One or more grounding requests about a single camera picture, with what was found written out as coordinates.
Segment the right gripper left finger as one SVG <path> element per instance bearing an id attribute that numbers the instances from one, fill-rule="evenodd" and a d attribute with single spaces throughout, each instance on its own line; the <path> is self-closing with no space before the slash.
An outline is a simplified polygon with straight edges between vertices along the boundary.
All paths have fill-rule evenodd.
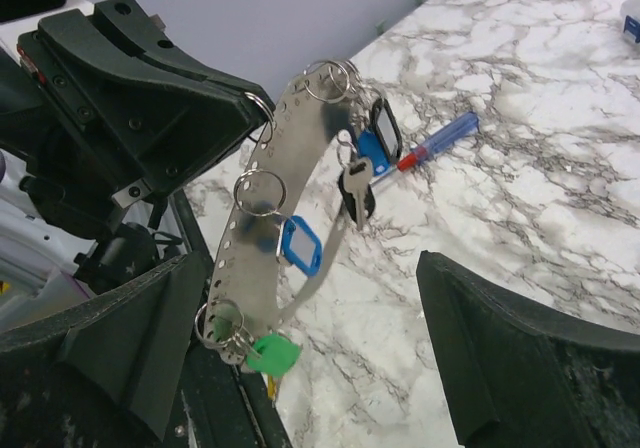
<path id="1" fill-rule="evenodd" d="M 181 255 L 3 333 L 2 446 L 161 446 L 206 277 Z"/>

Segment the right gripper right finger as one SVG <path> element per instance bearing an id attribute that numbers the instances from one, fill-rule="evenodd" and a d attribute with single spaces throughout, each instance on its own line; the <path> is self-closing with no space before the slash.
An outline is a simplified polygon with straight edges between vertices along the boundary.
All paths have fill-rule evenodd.
<path id="1" fill-rule="evenodd" d="M 463 447 L 636 447 L 639 337 L 424 251 L 420 298 Z"/>

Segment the yellow key tag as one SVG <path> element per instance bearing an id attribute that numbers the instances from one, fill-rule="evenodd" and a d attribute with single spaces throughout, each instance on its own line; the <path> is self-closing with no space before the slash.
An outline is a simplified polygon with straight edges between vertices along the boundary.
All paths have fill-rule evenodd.
<path id="1" fill-rule="evenodd" d="M 272 403 L 276 403 L 279 396 L 281 379 L 268 375 L 266 377 L 267 396 Z"/>

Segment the green key tag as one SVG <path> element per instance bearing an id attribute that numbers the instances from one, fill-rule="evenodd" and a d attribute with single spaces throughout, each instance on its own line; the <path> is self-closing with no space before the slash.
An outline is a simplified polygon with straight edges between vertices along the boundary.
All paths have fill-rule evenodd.
<path id="1" fill-rule="evenodd" d="M 258 339 L 249 350 L 246 364 L 256 372 L 275 378 L 284 376 L 298 361 L 302 348 L 280 333 Z"/>

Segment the black key tag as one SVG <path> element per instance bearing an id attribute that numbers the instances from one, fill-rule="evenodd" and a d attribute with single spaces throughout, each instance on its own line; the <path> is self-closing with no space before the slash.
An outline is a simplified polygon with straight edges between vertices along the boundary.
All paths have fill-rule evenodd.
<path id="1" fill-rule="evenodd" d="M 364 229 L 376 208 L 376 200 L 370 186 L 372 178 L 371 160 L 360 157 L 349 163 L 338 179 L 343 201 L 358 231 Z"/>
<path id="2" fill-rule="evenodd" d="M 378 98 L 373 103 L 370 129 L 376 135 L 388 162 L 395 165 L 402 153 L 402 135 L 386 98 Z"/>

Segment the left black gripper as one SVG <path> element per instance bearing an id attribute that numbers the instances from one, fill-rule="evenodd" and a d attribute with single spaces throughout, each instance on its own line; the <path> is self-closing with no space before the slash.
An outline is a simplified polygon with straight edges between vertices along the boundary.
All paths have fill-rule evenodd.
<path id="1" fill-rule="evenodd" d="M 1 100 L 26 207 L 79 238 L 114 236 L 141 202 L 157 229 L 169 196 L 274 109 L 258 84 L 181 50 L 136 0 L 3 23 Z"/>

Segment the blue key tag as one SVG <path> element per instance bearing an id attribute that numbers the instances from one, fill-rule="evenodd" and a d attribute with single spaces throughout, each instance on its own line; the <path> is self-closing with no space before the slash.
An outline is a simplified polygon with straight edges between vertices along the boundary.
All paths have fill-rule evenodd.
<path id="1" fill-rule="evenodd" d="M 307 277 L 314 277 L 323 261 L 322 242 L 304 218 L 293 215 L 280 227 L 277 255 Z"/>
<path id="2" fill-rule="evenodd" d="M 390 162 L 382 144 L 374 133 L 363 131 L 357 140 L 356 146 L 359 155 L 369 158 L 372 162 L 375 177 L 383 175 L 390 169 Z"/>

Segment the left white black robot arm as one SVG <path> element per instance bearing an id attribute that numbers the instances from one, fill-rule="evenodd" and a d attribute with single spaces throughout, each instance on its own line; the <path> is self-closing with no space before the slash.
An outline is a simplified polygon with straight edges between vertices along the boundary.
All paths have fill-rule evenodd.
<path id="1" fill-rule="evenodd" d="M 2 328 L 152 267 L 169 198 L 273 108 L 136 0 L 1 0 Z"/>

